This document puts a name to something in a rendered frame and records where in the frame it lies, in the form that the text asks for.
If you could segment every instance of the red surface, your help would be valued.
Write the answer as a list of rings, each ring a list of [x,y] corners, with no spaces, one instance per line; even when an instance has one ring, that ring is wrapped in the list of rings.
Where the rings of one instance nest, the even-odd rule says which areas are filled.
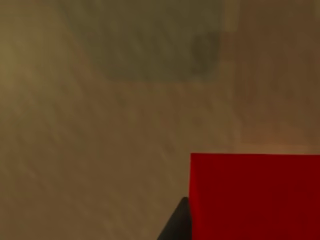
[[[193,240],[320,239],[320,156],[191,154]]]

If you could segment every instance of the brown background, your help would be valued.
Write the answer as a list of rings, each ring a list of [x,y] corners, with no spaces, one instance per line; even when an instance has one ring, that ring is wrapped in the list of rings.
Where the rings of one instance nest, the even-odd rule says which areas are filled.
[[[190,152],[318,152],[318,2],[116,2],[0,0],[0,238],[156,239]]]

